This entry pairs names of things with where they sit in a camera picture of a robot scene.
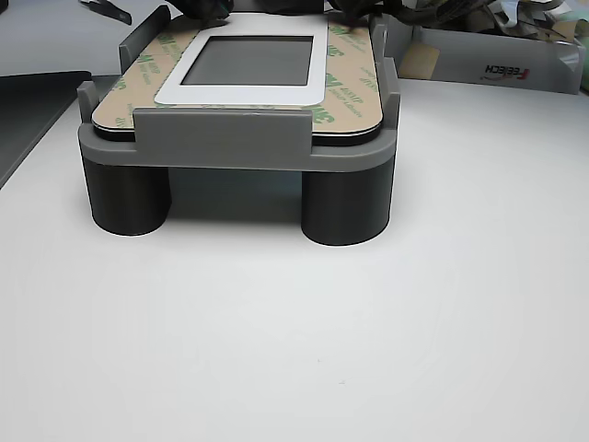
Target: dark gray cylindrical leg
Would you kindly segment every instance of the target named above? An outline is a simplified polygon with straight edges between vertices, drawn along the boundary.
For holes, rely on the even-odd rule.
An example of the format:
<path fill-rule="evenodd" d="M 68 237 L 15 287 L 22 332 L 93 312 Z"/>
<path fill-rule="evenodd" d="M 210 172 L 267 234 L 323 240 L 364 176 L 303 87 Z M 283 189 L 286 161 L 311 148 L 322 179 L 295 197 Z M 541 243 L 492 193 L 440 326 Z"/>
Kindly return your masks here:
<path fill-rule="evenodd" d="M 301 228 L 320 244 L 367 241 L 388 224 L 395 157 L 358 172 L 304 172 Z"/>
<path fill-rule="evenodd" d="M 143 235 L 164 224 L 172 202 L 167 168 L 105 166 L 82 160 L 96 224 L 125 236 Z"/>

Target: white table surface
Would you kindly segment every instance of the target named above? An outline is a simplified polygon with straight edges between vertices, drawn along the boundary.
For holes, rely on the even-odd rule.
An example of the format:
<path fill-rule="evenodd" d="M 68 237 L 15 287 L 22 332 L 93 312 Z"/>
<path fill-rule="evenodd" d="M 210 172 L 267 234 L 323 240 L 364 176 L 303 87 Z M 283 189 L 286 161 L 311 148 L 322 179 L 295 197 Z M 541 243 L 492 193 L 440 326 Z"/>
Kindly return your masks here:
<path fill-rule="evenodd" d="M 402 82 L 392 220 L 328 248 L 293 173 L 90 217 L 74 106 L 0 191 L 3 442 L 589 440 L 589 99 Z"/>

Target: tweezers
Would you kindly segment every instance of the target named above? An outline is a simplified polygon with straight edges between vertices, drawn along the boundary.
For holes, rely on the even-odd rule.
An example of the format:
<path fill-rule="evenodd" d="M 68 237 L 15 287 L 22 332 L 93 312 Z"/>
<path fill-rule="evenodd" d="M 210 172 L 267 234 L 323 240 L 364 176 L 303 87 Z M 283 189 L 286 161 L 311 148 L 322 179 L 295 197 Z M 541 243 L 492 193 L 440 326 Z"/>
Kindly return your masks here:
<path fill-rule="evenodd" d="M 79 0 L 79 2 L 101 16 L 114 18 L 129 26 L 133 23 L 131 14 L 116 7 L 113 3 L 109 2 L 109 0 Z"/>

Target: white box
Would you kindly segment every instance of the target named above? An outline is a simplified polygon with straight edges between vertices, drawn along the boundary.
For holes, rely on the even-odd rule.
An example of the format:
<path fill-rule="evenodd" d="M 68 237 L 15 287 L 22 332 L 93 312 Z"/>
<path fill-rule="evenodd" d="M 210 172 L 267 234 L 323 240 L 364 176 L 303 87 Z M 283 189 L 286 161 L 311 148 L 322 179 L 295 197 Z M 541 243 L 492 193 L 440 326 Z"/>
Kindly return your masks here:
<path fill-rule="evenodd" d="M 586 49 L 578 41 L 534 41 L 390 21 L 386 53 L 397 66 L 413 41 L 440 50 L 432 80 L 579 93 Z"/>

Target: cardboard box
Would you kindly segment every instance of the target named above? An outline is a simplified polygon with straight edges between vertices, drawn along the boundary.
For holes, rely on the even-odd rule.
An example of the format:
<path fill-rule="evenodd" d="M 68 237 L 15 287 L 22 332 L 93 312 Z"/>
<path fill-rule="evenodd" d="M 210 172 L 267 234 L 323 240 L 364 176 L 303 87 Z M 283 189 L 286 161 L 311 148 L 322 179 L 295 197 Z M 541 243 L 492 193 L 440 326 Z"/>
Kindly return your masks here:
<path fill-rule="evenodd" d="M 586 49 L 578 41 L 413 28 L 390 20 L 386 55 L 394 57 L 401 78 L 579 93 Z"/>

